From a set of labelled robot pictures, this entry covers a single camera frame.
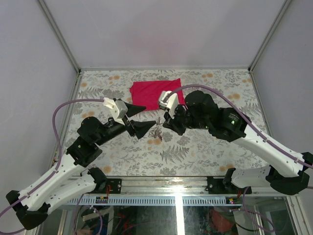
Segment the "silver wire keyring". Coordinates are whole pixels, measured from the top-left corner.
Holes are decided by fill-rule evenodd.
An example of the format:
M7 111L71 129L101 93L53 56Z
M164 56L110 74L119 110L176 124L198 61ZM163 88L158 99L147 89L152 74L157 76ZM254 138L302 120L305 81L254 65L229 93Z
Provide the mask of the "silver wire keyring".
M161 128L162 123L161 123L161 117L158 117L158 119L156 120L156 128Z

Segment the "floral patterned table mat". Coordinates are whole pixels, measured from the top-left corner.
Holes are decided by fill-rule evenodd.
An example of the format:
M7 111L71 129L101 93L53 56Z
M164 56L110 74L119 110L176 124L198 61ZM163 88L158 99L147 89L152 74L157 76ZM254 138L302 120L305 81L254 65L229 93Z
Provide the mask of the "floral patterned table mat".
M164 81L180 78L182 85L203 84L222 93L262 130L266 129L252 79L247 70L91 70L83 71L75 90L78 103L72 116L64 148L77 139L77 129L88 117L107 122L110 112L98 99L120 98L132 102L130 87L139 81ZM144 111L137 121L157 120L163 111ZM91 163L108 176L222 176L231 168L250 169L266 165L260 157L233 143L218 140L204 130L177 133L161 126L163 140L141 139L123 133L101 146L102 154Z

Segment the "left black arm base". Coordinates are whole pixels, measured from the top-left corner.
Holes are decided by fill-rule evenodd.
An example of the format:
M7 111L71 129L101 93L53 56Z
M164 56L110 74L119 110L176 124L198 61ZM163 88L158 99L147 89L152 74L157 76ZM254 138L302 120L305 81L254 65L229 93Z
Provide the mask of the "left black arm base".
M122 189L122 179L120 178L108 178L104 172L98 167L88 169L87 180L84 179L84 185L90 184L91 189L88 189L86 193L93 194L120 194Z

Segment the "right aluminium frame post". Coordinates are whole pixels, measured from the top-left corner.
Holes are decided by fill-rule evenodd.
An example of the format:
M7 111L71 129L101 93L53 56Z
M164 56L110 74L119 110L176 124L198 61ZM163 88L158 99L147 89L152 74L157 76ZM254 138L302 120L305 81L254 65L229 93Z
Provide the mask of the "right aluminium frame post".
M269 44L271 38L273 37L277 27L279 26L281 20L283 19L284 15L286 14L287 10L289 9L290 5L293 3L293 0L285 0L282 7L280 8L277 16L275 17L273 23L271 24L265 38L263 39L259 49L257 50L256 55L254 56L252 62L248 67L248 71L251 73L253 72L254 68L256 67L258 61L260 60L263 52L265 51L267 45Z

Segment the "bunch of metal keys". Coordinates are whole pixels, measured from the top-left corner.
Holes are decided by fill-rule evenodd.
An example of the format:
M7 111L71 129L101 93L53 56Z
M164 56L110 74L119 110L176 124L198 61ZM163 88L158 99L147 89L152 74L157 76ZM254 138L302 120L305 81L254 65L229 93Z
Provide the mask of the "bunch of metal keys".
M153 130L150 130L148 136L150 138L159 139L160 141L163 140L162 131L159 128L155 128Z

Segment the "aluminium mounting rail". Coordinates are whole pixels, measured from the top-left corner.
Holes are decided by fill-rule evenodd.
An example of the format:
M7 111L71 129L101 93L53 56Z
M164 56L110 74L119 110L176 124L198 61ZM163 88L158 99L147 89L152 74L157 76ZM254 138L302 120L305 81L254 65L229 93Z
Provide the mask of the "aluminium mounting rail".
M237 194L209 194L206 176L192 177L161 177L161 176L108 176L122 179L121 193L123 196L231 196Z

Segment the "left aluminium frame post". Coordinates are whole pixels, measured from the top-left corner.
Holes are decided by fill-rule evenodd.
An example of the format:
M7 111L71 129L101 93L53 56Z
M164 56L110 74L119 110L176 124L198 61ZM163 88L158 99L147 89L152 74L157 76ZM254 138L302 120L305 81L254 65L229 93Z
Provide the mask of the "left aluminium frame post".
M36 0L36 3L38 4L38 6L40 7L44 17L46 18L53 34L55 35L59 45L61 46L65 56L67 57L69 63L71 64L72 68L74 69L74 71L76 72L76 74L80 74L81 72L81 68L78 65L76 59L74 58L74 55L72 54L65 38L63 37L63 34L61 32L61 30L59 29L47 3L45 0Z

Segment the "folded red cloth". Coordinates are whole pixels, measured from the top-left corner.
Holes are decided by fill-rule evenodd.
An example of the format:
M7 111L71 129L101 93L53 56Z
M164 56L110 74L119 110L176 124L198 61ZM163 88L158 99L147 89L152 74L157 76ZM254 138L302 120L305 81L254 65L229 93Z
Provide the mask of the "folded red cloth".
M158 99L163 91L173 91L181 87L180 78L164 81L134 82L130 87L133 105L145 106L146 111L159 108Z

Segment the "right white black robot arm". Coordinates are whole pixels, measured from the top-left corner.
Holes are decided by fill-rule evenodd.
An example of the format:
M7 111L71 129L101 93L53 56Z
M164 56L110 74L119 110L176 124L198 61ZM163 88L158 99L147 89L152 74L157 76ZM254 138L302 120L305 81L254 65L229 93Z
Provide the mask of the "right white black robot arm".
M193 91L180 104L178 95L163 91L158 100L165 111L163 127L182 136L186 129L207 130L213 137L241 146L259 156L267 165L259 168L231 167L223 178L207 178L210 194L252 192L252 187L272 188L285 195L295 195L308 188L305 172L313 165L313 155L285 147L257 127L235 108L220 108L211 95Z

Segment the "aluminium frame post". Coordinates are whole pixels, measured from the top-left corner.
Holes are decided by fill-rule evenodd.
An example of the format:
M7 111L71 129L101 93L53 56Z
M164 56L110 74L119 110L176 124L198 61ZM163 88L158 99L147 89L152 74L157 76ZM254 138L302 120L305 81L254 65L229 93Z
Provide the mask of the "aluminium frame post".
M67 57L69 63L71 64L72 68L74 69L74 71L76 72L76 74L80 74L81 72L81 68L78 65L76 59L74 58L74 55L72 54L65 38L63 37L63 34L61 32L61 30L59 29L47 3L45 0L36 0L36 3L38 4L38 6L40 7L44 17L46 18L53 34L55 35L59 45L61 46L65 56Z
M290 5L293 3L293 0L285 0L282 7L280 8L277 16L275 17L273 23L271 24L265 38L263 39L259 49L257 50L256 55L254 56L252 62L248 67L248 71L251 73L253 72L254 68L256 67L258 61L260 60L263 52L265 51L267 45L269 44L271 38L273 37L277 27L279 26L281 20L283 19L284 15L286 14L287 10L289 9Z

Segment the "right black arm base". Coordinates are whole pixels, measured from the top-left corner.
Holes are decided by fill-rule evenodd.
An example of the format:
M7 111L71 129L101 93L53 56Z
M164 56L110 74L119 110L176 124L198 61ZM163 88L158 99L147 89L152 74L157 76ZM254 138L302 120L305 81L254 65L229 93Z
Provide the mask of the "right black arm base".
M224 176L207 176L206 181L209 194L237 194L251 186L253 177L247 170L229 168Z

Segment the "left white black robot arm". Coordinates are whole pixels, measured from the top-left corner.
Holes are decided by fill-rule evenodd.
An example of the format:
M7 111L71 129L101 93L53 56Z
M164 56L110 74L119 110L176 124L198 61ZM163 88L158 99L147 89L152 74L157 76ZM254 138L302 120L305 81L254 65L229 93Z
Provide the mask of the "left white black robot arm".
M146 108L125 103L121 99L99 99L108 108L111 118L102 123L95 117L85 118L77 130L79 136L65 153L59 154L57 163L29 187L6 195L24 230L41 225L59 206L85 193L107 193L108 179L97 167L88 169L79 179L63 186L71 176L81 173L98 157L99 148L118 135L128 132L141 139L156 124L155 121L134 121L130 118Z

